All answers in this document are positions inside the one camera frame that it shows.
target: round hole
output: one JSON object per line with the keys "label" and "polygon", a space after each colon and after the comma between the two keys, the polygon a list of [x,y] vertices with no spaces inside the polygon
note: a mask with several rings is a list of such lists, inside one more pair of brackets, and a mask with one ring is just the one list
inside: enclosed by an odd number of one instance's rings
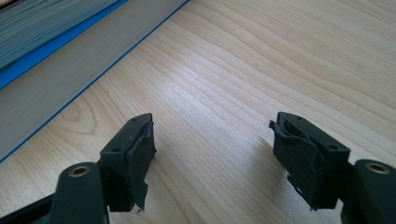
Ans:
{"label": "round hole", "polygon": [[113,149],[111,149],[113,152],[120,152],[121,148],[120,147],[115,147]]}
{"label": "round hole", "polygon": [[385,167],[379,163],[369,162],[369,163],[366,163],[366,167],[369,170],[376,172],[378,174],[381,174],[381,175],[388,175],[390,173],[390,170],[387,167]]}
{"label": "round hole", "polygon": [[329,145],[329,148],[331,148],[331,149],[337,149],[337,148],[338,148],[338,146],[335,146],[335,145]]}
{"label": "round hole", "polygon": [[87,174],[90,171],[90,167],[88,166],[78,166],[70,171],[69,175],[72,177],[79,177]]}

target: wood grain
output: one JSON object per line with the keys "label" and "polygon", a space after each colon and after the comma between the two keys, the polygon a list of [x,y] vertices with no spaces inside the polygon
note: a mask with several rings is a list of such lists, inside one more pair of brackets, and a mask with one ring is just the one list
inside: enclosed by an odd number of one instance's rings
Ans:
{"label": "wood grain", "polygon": [[278,111],[396,163],[396,4],[391,0],[192,0],[0,164],[0,216],[97,161],[151,112],[158,153],[144,213],[113,223],[341,223],[309,211],[272,154]]}

